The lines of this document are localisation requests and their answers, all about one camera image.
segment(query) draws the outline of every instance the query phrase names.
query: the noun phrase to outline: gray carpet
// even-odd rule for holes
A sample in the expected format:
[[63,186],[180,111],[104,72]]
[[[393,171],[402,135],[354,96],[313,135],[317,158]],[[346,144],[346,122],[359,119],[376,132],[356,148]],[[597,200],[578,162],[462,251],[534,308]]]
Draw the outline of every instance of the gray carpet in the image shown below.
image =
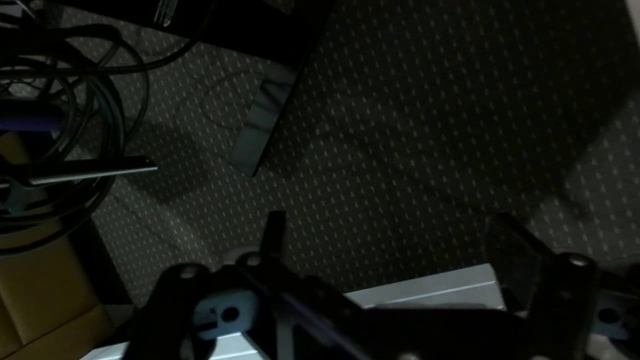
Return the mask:
[[[148,55],[180,42],[120,29]],[[637,260],[624,2],[340,0],[244,179],[225,157],[270,66],[202,45],[154,72],[129,154],[161,171],[118,180],[94,217],[137,305],[174,263],[215,268],[256,247],[271,209],[287,211],[286,263],[346,291],[480,263],[495,212],[553,251]],[[120,86],[134,112],[135,79]]]

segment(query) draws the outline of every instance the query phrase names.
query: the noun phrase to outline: wire bundle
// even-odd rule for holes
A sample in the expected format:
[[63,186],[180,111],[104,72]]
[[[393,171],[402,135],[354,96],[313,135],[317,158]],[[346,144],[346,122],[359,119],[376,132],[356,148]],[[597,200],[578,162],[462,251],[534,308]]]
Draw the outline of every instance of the wire bundle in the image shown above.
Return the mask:
[[[26,85],[37,90],[36,100],[52,102],[66,114],[63,128],[52,146],[31,167],[47,169],[59,164],[77,146],[87,128],[100,128],[95,158],[118,160],[126,144],[137,132],[149,102],[148,72],[166,66],[184,56],[195,40],[166,58],[143,62],[114,27],[92,24],[76,29],[21,27],[17,18],[0,16],[0,22],[11,29],[0,29],[0,90],[11,85]],[[110,48],[100,60],[81,55],[73,40],[100,40]],[[107,66],[118,55],[126,52],[134,62],[129,66]],[[121,100],[111,75],[137,75],[142,83],[142,102],[137,114],[126,124]],[[0,257],[19,255],[45,247],[68,236],[100,207],[114,184],[114,179],[81,180],[73,184],[50,186],[44,200],[27,203],[21,211],[10,212],[0,209],[0,241],[7,235],[30,232],[44,225],[61,225],[61,230],[21,247],[2,247]]]

